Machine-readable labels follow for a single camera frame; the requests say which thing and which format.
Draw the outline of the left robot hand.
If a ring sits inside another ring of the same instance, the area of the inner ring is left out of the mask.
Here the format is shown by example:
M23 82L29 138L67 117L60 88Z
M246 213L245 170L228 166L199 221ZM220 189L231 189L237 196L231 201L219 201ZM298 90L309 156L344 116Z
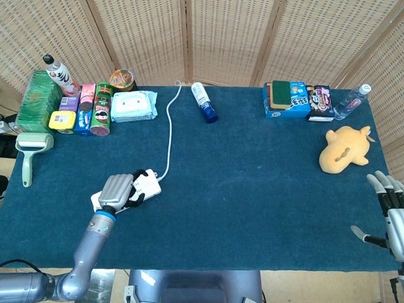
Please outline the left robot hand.
M130 200L136 192L133 182L139 176L148 177L143 169L138 169L132 174L117 174L110 176L98 198L101 209L115 215L123 208L138 207L145 200L145 193L138 196L137 200Z

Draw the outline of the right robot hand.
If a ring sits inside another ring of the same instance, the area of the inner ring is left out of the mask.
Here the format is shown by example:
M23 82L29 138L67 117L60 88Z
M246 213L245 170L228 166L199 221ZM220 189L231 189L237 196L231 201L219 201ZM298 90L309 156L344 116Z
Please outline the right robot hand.
M367 181L374 188L386 224L386 238L364 233L358 226L350 229L362 242L388 249L392 256L403 262L403 183L377 170L367 174Z

